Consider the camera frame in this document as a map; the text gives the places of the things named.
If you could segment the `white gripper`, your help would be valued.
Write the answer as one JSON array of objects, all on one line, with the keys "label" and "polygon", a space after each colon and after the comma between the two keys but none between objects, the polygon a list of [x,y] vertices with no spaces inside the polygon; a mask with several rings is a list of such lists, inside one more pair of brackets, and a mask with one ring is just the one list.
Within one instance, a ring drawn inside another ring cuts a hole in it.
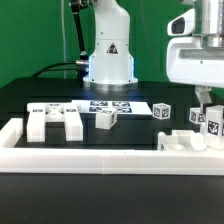
[{"label": "white gripper", "polygon": [[224,0],[180,0],[191,9],[171,20],[166,73],[171,82],[195,87],[200,109],[211,88],[224,88]]}]

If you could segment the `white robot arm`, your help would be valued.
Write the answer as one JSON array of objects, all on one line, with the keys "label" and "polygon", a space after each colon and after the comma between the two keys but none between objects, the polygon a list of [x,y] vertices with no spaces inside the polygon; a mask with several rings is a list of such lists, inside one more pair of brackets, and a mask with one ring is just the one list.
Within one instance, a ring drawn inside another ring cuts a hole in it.
[{"label": "white robot arm", "polygon": [[[174,83],[190,84],[202,106],[211,102],[213,87],[224,89],[224,0],[179,0],[191,8],[170,21],[166,74]],[[95,50],[87,54],[79,12],[95,13]],[[135,85],[129,53],[130,17],[116,0],[70,0],[76,24],[84,85],[104,91]]]}]

